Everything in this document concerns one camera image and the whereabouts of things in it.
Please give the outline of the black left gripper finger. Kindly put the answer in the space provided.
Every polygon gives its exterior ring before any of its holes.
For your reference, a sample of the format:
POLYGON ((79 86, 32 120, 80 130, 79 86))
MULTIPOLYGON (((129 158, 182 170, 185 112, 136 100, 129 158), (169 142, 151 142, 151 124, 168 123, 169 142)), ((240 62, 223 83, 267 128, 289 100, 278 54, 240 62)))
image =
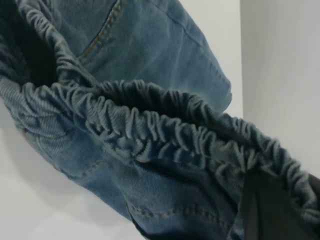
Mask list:
POLYGON ((288 194, 268 173, 245 175, 240 215, 246 240, 318 240, 320 226, 307 226, 288 194))

